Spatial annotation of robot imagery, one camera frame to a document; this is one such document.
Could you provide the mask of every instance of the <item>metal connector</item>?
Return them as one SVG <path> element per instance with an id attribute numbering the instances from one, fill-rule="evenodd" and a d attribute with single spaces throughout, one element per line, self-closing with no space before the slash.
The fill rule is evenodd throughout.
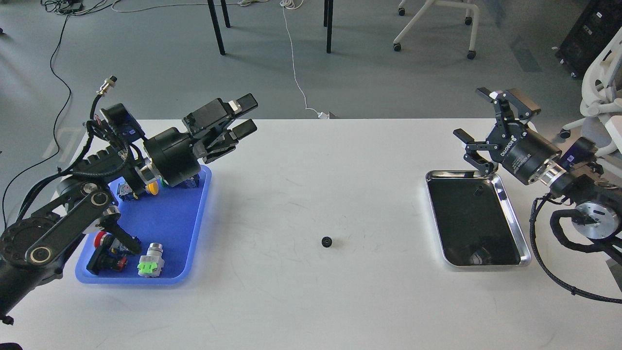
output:
<path id="1" fill-rule="evenodd" d="M 116 82 L 116 77 L 114 75 L 110 76 L 110 78 L 107 78 L 106 80 L 104 80 L 104 84 L 100 86 L 100 89 L 97 91 L 97 94 L 103 96 L 106 92 L 108 92 L 109 88 L 114 87 L 115 82 Z"/>

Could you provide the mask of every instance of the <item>table leg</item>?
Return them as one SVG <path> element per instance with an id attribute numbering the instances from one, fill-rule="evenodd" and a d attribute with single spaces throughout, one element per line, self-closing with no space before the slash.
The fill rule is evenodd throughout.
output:
<path id="1" fill-rule="evenodd" d="M 225 27 L 231 28 L 231 23 L 229 23 L 229 11 L 227 11 L 227 3 L 225 0 L 220 0 L 220 7 L 223 8 L 223 17 L 225 18 Z"/>
<path id="2" fill-rule="evenodd" d="M 324 27 L 328 26 L 328 0 L 324 0 Z"/>
<path id="3" fill-rule="evenodd" d="M 328 1 L 328 13 L 327 13 L 327 19 L 328 19 L 328 23 L 327 23 L 327 38 L 326 38 L 326 53 L 329 54 L 330 53 L 330 46 L 331 46 L 331 41 L 333 39 L 333 0 L 326 0 Z"/>
<path id="4" fill-rule="evenodd" d="M 216 8 L 214 7 L 214 0 L 207 0 L 207 5 L 210 8 L 211 23 L 214 25 L 214 33 L 216 34 L 216 42 L 218 43 L 218 50 L 221 55 L 225 55 L 225 46 L 223 45 L 223 37 L 220 34 L 220 26 L 218 25 L 218 18 L 216 17 Z"/>

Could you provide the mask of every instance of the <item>white cable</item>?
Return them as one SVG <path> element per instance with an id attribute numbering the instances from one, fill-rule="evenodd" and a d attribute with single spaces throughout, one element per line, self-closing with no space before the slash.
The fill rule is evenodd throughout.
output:
<path id="1" fill-rule="evenodd" d="M 131 12 L 141 12 L 141 11 L 146 11 L 146 10 L 151 10 L 151 9 L 157 9 L 160 7 L 172 7 L 172 6 L 206 6 L 207 3 L 206 2 L 200 2 L 197 4 L 169 4 L 169 5 L 159 5 L 159 6 L 152 6 L 152 7 L 147 7 L 145 9 L 138 9 L 138 10 L 117 10 L 114 8 L 114 5 L 116 5 L 118 2 L 120 2 L 121 0 L 115 0 L 113 5 L 110 7 L 114 12 L 120 12 L 120 13 L 131 13 Z M 246 7 L 248 5 L 252 5 L 255 2 L 268 2 L 269 0 L 240 0 L 238 2 L 228 2 L 226 3 L 227 5 L 240 5 L 241 7 Z"/>
<path id="2" fill-rule="evenodd" d="M 292 69 L 294 70 L 294 81 L 296 82 L 296 86 L 298 86 L 298 90 L 300 90 L 302 97 L 305 99 L 305 110 L 312 110 L 315 113 L 317 113 L 318 117 L 320 116 L 320 113 L 316 110 L 314 110 L 313 108 L 309 108 L 307 106 L 307 96 L 305 95 L 305 92 L 302 91 L 302 88 L 300 87 L 300 84 L 298 83 L 298 79 L 296 79 L 296 66 L 294 64 L 294 43 L 292 42 L 292 35 L 289 33 L 289 28 L 287 27 L 287 17 L 285 16 L 285 9 L 286 6 L 283 5 L 284 0 L 281 0 L 281 7 L 283 7 L 283 18 L 285 19 L 285 29 L 287 30 L 287 35 L 289 36 L 289 45 L 292 48 Z"/>
<path id="3" fill-rule="evenodd" d="M 236 2 L 236 4 L 242 6 L 242 7 L 246 7 L 246 6 L 250 6 L 256 2 L 268 2 L 270 0 L 239 0 L 238 2 Z"/>
<path id="4" fill-rule="evenodd" d="M 281 5 L 281 7 L 283 7 L 284 9 L 295 10 L 295 9 L 298 9 L 300 6 L 302 6 L 304 2 L 305 0 L 301 0 L 300 4 L 296 6 L 296 3 L 294 2 L 294 0 L 281 0 L 279 5 Z"/>

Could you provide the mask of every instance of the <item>metal tray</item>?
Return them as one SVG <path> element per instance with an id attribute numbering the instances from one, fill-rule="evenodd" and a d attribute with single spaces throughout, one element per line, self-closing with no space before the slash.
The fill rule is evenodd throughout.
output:
<path id="1" fill-rule="evenodd" d="M 454 267 L 524 266 L 531 254 L 501 178 L 478 171 L 425 176 L 445 260 Z"/>

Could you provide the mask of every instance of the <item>power cord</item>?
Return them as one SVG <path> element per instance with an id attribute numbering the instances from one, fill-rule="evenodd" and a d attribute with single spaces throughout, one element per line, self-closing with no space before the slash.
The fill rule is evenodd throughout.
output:
<path id="1" fill-rule="evenodd" d="M 547 276 L 549 276 L 551 280 L 553 280 L 555 283 L 560 285 L 562 288 L 568 290 L 572 295 L 578 295 L 578 296 L 582 296 L 584 298 L 588 298 L 588 299 L 592 299 L 596 301 L 604 301 L 606 303 L 622 304 L 622 299 L 609 298 L 607 296 L 597 295 L 594 293 L 590 293 L 589 291 L 585 291 L 575 286 L 569 285 L 568 283 L 561 280 L 559 277 L 555 276 L 546 267 L 546 265 L 544 265 L 544 261 L 542 261 L 542 257 L 540 256 L 540 251 L 538 251 L 538 247 L 536 244 L 536 219 L 537 219 L 538 213 L 542 209 L 542 206 L 544 206 L 546 202 L 551 202 L 553 204 L 560 204 L 558 202 L 552 201 L 550 197 L 551 197 L 551 193 L 548 193 L 542 197 L 538 197 L 534 199 L 533 205 L 531 206 L 531 216 L 529 218 L 529 238 L 531 241 L 531 248 L 534 251 L 534 257 L 538 261 L 538 264 L 540 265 L 540 267 L 542 267 L 544 272 L 547 274 Z"/>
<path id="2" fill-rule="evenodd" d="M 24 174 L 26 171 L 40 165 L 43 164 L 44 162 L 54 158 L 58 153 L 60 153 L 60 145 L 58 143 L 58 139 L 56 137 L 56 125 L 58 124 L 58 118 L 60 118 L 60 115 L 63 113 L 63 111 L 65 110 L 65 108 L 67 107 L 67 104 L 69 104 L 69 100 L 72 97 L 72 90 L 69 87 L 69 85 L 67 85 L 67 82 L 63 80 L 63 78 L 59 77 L 56 72 L 54 72 L 54 67 L 52 65 L 53 59 L 56 56 L 58 49 L 60 48 L 60 44 L 63 41 L 63 34 L 65 33 L 65 28 L 67 26 L 67 21 L 69 20 L 69 16 L 65 17 L 65 22 L 63 23 L 63 29 L 61 29 L 60 31 L 60 37 L 58 38 L 58 44 L 56 45 L 56 48 L 54 49 L 54 52 L 52 53 L 52 56 L 50 56 L 50 70 L 52 71 L 52 74 L 54 74 L 54 76 L 59 79 L 66 87 L 67 90 L 69 91 L 69 94 L 67 96 L 67 99 L 65 100 L 65 104 L 63 105 L 63 107 L 60 109 L 60 111 L 58 111 L 58 114 L 56 115 L 56 118 L 54 119 L 54 126 L 52 128 L 52 135 L 54 138 L 54 143 L 56 144 L 56 152 L 54 152 L 52 155 L 50 155 L 49 157 L 45 158 L 44 160 L 38 162 L 37 164 L 31 165 L 28 168 L 22 170 L 21 172 L 19 172 L 17 175 L 15 175 L 15 177 L 13 177 L 11 179 L 11 181 L 9 181 L 9 184 L 6 186 L 6 188 L 4 189 L 4 193 L 2 194 L 2 220 L 4 222 L 4 229 L 6 229 L 7 227 L 7 221 L 6 221 L 6 210 L 4 208 L 4 201 L 6 200 L 6 194 L 9 191 L 9 187 L 11 186 L 11 184 L 21 175 Z"/>
<path id="3" fill-rule="evenodd" d="M 302 4 L 305 2 L 305 0 L 300 0 L 300 4 L 298 6 L 296 6 L 296 3 L 294 2 L 294 0 L 281 0 L 281 2 L 279 3 L 279 5 L 281 5 L 281 7 L 283 7 L 284 9 L 288 9 L 288 10 L 296 10 L 298 9 L 300 6 L 302 6 Z"/>
<path id="4" fill-rule="evenodd" d="M 74 5 L 77 3 L 75 0 L 39 0 L 41 6 L 45 8 L 46 12 L 53 12 L 61 16 L 85 16 L 87 14 L 93 14 L 100 12 L 103 9 L 111 7 L 113 4 L 107 4 L 108 0 L 100 0 L 93 7 L 88 9 L 76 9 Z"/>
<path id="5" fill-rule="evenodd" d="M 250 6 L 256 2 L 268 2 L 270 0 L 240 0 L 238 2 L 228 2 L 226 3 L 227 5 L 239 5 L 241 7 L 246 7 L 246 6 Z M 206 2 L 199 2 L 199 3 L 195 3 L 195 4 L 169 4 L 169 5 L 158 5 L 158 6 L 151 6 L 151 7 L 147 7 L 144 9 L 137 9 L 137 10 L 117 10 L 116 8 L 114 8 L 114 5 L 117 5 L 117 3 L 121 2 L 121 0 L 114 0 L 114 2 L 111 5 L 111 9 L 114 12 L 119 12 L 119 13 L 132 13 L 132 12 L 141 12 L 141 11 L 146 11 L 146 10 L 152 10 L 152 9 L 159 9 L 161 7 L 173 7 L 173 6 L 207 6 Z"/>
<path id="6" fill-rule="evenodd" d="M 321 118 L 323 115 L 325 115 L 325 113 L 320 113 L 317 110 L 310 108 L 307 105 L 307 96 L 305 95 L 305 92 L 302 91 L 302 88 L 300 87 L 300 84 L 298 83 L 298 79 L 296 78 L 296 64 L 294 63 L 294 43 L 292 42 L 292 34 L 289 32 L 289 27 L 287 26 L 287 16 L 285 15 L 286 9 L 288 10 L 298 9 L 300 6 L 302 6 L 303 2 L 304 0 L 301 1 L 298 6 L 296 6 L 293 0 L 281 0 L 280 5 L 281 5 L 281 8 L 283 8 L 283 19 L 285 20 L 285 29 L 287 30 L 287 36 L 289 36 L 289 45 L 292 49 L 292 70 L 294 71 L 294 81 L 296 82 L 296 86 L 298 87 L 298 90 L 300 90 L 300 93 L 302 94 L 302 98 L 305 100 L 305 110 L 312 110 L 317 114 L 319 118 Z"/>

